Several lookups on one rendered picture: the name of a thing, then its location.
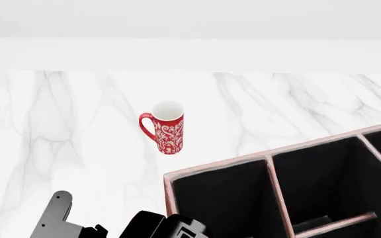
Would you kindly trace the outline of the red white patterned mug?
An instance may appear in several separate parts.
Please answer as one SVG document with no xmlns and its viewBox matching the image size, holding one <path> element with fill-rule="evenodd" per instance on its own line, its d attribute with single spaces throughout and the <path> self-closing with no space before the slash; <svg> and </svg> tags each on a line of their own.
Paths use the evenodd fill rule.
<svg viewBox="0 0 381 238">
<path fill-rule="evenodd" d="M 144 118 L 151 120 L 154 134 L 143 125 Z M 177 154 L 182 150 L 184 110 L 179 103 L 170 100 L 157 103 L 151 113 L 140 115 L 139 127 L 157 144 L 158 150 L 163 154 Z"/>
</svg>

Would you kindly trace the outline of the pink-rimmed black compartment caddy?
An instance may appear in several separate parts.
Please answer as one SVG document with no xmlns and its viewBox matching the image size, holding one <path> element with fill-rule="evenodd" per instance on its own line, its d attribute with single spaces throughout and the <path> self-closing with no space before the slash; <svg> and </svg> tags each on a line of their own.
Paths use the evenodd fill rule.
<svg viewBox="0 0 381 238">
<path fill-rule="evenodd" d="M 381 238 L 381 125 L 165 174 L 210 238 Z"/>
</svg>

